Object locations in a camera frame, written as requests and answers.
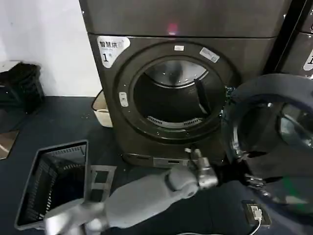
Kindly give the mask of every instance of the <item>open dryer door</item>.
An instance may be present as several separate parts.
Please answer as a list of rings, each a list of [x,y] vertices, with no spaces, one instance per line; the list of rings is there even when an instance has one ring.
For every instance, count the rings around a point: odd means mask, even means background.
[[[222,133],[229,161],[246,167],[261,198],[313,225],[313,81],[268,74],[240,85]]]

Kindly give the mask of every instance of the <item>white container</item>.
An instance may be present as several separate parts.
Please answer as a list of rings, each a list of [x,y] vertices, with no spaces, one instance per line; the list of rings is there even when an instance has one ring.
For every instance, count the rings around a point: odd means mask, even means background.
[[[92,109],[99,123],[105,127],[113,127],[103,90],[97,95],[92,103]]]

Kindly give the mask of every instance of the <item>cable plug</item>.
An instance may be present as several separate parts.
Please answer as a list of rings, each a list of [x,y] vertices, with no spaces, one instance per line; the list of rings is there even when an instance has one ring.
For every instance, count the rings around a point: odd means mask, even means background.
[[[259,209],[257,206],[251,206],[251,210],[255,220],[262,220],[262,210]]]

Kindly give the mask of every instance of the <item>number 1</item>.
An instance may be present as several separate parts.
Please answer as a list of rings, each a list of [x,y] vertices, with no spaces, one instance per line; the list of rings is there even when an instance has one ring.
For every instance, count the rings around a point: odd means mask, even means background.
[[[103,55],[104,55],[104,62],[108,62],[106,54],[103,53]]]
[[[308,64],[313,65],[313,56],[312,56],[311,61]]]

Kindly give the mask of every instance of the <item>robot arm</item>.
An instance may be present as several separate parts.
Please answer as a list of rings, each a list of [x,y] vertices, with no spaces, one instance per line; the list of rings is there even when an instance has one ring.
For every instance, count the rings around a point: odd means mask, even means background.
[[[84,235],[111,227],[127,228],[169,208],[199,189],[214,187],[218,178],[198,149],[198,172],[176,166],[160,175],[149,175],[118,188],[105,202],[66,203],[45,216],[47,235]]]

